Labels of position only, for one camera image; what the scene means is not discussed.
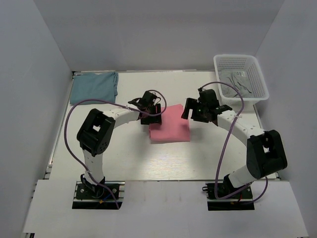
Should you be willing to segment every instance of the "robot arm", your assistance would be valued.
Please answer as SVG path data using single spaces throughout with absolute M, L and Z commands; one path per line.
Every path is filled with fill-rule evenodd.
M 199 94 L 199 99 L 187 99 L 182 118 L 187 119 L 189 110 L 192 110 L 191 119 L 213 122 L 229 131 L 236 117 L 235 112 L 227 105 L 220 106 L 212 89 L 199 89 Z M 264 131 L 238 118 L 232 134 L 247 147 L 247 161 L 245 166 L 224 177 L 223 184 L 228 194 L 287 167 L 283 144 L 277 131 Z
M 154 104 L 156 99 L 155 94 L 146 91 L 142 98 L 128 102 L 127 108 L 116 108 L 104 112 L 92 109 L 89 112 L 77 134 L 77 140 L 80 142 L 80 147 L 84 153 L 85 165 L 97 182 L 101 184 L 105 182 L 103 152 L 109 146 L 112 132 L 116 127 L 135 120 L 140 120 L 141 124 L 161 123 L 160 115 L 147 117 L 138 111 L 132 110 L 158 114 L 161 110 L 160 104 Z M 81 176 L 81 181 L 94 193 L 98 192 L 98 186 L 90 178 L 87 171 Z

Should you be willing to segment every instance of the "white table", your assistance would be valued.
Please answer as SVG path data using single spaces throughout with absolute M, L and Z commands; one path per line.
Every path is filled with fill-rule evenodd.
M 253 211 L 208 211 L 202 181 L 128 181 L 120 210 L 72 210 L 76 180 L 40 180 L 23 232 L 35 238 L 296 238 L 307 231 L 289 182 Z M 254 196 L 264 181 L 251 185 Z
M 117 102 L 126 104 L 147 89 L 157 89 L 169 105 L 184 105 L 187 97 L 197 98 L 197 89 L 210 81 L 215 81 L 213 72 L 121 73 Z M 95 107 L 112 108 L 80 106 L 70 119 L 69 144 L 81 159 L 76 134 Z M 243 118 L 259 126 L 252 106 L 246 107 Z M 208 211 L 206 194 L 201 191 L 203 181 L 131 181 L 214 179 L 227 133 L 211 123 L 191 120 L 190 129 L 191 142 L 165 144 L 151 144 L 146 127 L 139 122 L 115 129 L 103 169 L 107 180 L 126 181 L 119 211 L 71 209 L 75 184 L 83 168 L 68 154 L 61 137 L 53 156 L 50 180 L 38 181 L 23 232 L 35 233 L 35 238 L 307 236 L 292 188 L 286 181 L 271 180 L 254 211 Z M 243 166 L 245 160 L 245 146 L 232 137 L 220 178 Z M 251 187 L 257 197 L 264 181 L 256 181 Z
M 149 89 L 159 90 L 168 105 L 185 105 L 186 98 L 198 98 L 198 88 L 207 82 L 216 81 L 214 72 L 125 72 L 119 74 L 116 102 L 126 104 L 141 97 Z M 212 85 L 218 93 L 217 85 Z M 88 112 L 101 111 L 111 105 L 78 106 L 73 112 L 68 127 L 70 148 L 79 158 L 83 153 L 76 140 L 77 132 Z M 242 113 L 243 119 L 259 126 L 254 107 L 248 105 Z M 139 121 L 115 129 L 111 142 L 104 153 L 106 180 L 209 180 L 215 172 L 227 131 L 212 123 L 190 120 L 191 142 L 151 143 L 148 127 Z M 246 148 L 234 136 L 230 138 L 220 171 L 220 179 L 245 165 Z M 61 134 L 53 156 L 50 179 L 77 179 L 84 169 L 66 150 Z

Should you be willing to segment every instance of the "white basket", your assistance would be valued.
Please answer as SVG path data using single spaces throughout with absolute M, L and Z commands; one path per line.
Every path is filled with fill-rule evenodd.
M 254 98 L 243 98 L 246 103 L 255 104 L 258 101 L 266 100 L 269 97 L 257 59 L 247 55 L 216 55 L 213 57 L 217 81 L 220 82 L 218 70 L 235 70 L 242 76 L 248 77 Z M 241 102 L 240 98 L 227 98 L 222 94 L 221 84 L 218 84 L 219 93 L 223 104 L 236 104 Z

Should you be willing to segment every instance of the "pink cloth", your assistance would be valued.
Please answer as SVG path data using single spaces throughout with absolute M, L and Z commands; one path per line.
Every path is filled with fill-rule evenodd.
M 162 114 L 162 125 L 150 124 L 152 141 L 190 141 L 189 122 L 182 119 L 184 108 L 181 104 L 169 106 Z

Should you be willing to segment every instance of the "blue towel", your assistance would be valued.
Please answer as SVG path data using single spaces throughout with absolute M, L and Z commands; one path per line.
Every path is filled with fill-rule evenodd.
M 70 104 L 74 105 L 85 99 L 102 99 L 114 103 L 118 94 L 118 73 L 108 72 L 102 74 L 84 73 L 74 77 L 73 88 L 70 94 Z M 91 101 L 83 104 L 100 104 Z

